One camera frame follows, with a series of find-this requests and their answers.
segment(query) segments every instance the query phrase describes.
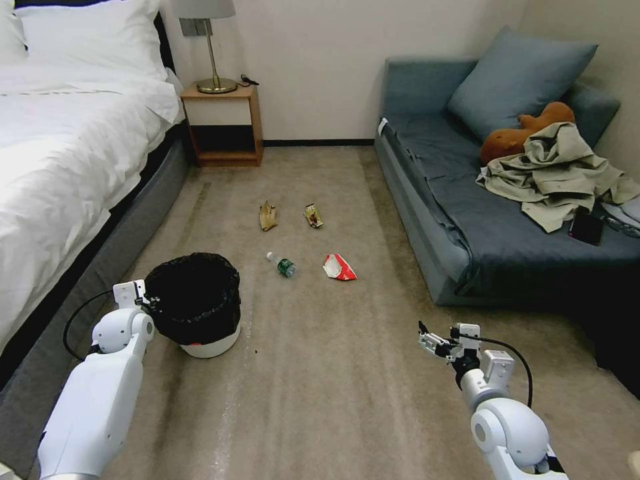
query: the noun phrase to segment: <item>clothing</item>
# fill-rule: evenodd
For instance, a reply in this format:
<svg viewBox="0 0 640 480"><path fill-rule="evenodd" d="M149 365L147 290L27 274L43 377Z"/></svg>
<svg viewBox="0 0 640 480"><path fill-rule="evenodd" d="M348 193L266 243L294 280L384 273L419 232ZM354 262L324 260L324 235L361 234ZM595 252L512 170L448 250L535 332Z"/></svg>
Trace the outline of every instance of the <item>clothing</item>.
<svg viewBox="0 0 640 480"><path fill-rule="evenodd" d="M625 223L626 225L630 225L632 227L640 229L640 222L638 222L638 221L634 220L634 218L628 216L624 212L624 210L622 210L621 206L619 207L618 205L612 205L610 203L603 203L602 206L605 209L605 211L608 214L610 214L610 216L615 218L616 220L620 220L622 223Z"/></svg>
<svg viewBox="0 0 640 480"><path fill-rule="evenodd" d="M596 198L617 205L640 195L640 185L594 154L567 122L531 135L524 154L490 161L476 182L522 202L522 212L547 233L560 229L578 207L591 211Z"/></svg>
<svg viewBox="0 0 640 480"><path fill-rule="evenodd" d="M640 222L640 197L636 197L633 200L620 205L620 208L626 216L631 217L636 222Z"/></svg>

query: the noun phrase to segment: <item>eyeglasses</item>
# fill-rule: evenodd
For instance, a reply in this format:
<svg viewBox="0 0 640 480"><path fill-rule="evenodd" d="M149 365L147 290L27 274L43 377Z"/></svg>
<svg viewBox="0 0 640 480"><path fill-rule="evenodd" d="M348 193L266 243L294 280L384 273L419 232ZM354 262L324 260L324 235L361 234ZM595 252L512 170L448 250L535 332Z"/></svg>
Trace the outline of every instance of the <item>eyeglasses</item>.
<svg viewBox="0 0 640 480"><path fill-rule="evenodd" d="M628 223L621 222L617 218L610 217L608 215L603 215L602 217L600 217L600 220L606 222L606 224L610 226L612 229L618 232L622 232L629 237L640 238L639 228L629 225Z"/></svg>

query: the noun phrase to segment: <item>white duvet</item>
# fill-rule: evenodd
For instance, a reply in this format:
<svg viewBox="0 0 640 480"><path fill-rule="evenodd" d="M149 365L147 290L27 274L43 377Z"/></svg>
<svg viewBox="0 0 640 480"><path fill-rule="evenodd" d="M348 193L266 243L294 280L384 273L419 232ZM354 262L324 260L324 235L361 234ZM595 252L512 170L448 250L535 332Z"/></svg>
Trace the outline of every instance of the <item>white duvet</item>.
<svg viewBox="0 0 640 480"><path fill-rule="evenodd" d="M177 114L166 82L0 69L0 352L139 182Z"/></svg>

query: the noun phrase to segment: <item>lamp base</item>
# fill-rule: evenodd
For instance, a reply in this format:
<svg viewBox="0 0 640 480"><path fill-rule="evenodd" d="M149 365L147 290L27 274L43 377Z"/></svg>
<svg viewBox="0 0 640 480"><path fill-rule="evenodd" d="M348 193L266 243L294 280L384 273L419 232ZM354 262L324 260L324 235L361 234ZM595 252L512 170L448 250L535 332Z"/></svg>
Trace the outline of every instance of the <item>lamp base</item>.
<svg viewBox="0 0 640 480"><path fill-rule="evenodd" d="M200 80L196 86L202 93L228 93L238 88L235 80L224 78Z"/></svg>

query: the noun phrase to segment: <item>snack wrapper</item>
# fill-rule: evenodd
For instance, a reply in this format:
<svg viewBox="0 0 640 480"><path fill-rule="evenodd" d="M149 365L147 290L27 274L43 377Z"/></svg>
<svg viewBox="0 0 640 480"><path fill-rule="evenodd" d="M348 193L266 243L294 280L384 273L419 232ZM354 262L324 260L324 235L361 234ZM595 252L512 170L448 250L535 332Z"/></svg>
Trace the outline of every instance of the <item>snack wrapper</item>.
<svg viewBox="0 0 640 480"><path fill-rule="evenodd" d="M323 268L329 278L342 281L356 280L358 278L350 264L339 253L327 255Z"/></svg>
<svg viewBox="0 0 640 480"><path fill-rule="evenodd" d="M315 203L310 203L305 206L305 218L313 228L318 228L323 225L322 220L320 220L318 209L315 207Z"/></svg>

